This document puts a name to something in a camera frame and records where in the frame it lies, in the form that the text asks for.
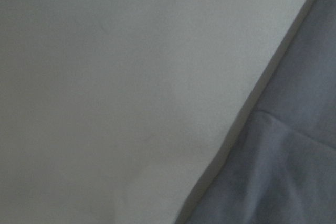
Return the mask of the dark brown t-shirt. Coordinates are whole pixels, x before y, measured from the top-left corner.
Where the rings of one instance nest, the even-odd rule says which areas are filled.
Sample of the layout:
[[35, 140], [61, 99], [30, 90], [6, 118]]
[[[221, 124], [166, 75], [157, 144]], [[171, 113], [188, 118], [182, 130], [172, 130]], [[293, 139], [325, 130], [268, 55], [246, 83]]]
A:
[[315, 0], [228, 157], [177, 223], [335, 223], [335, 0]]

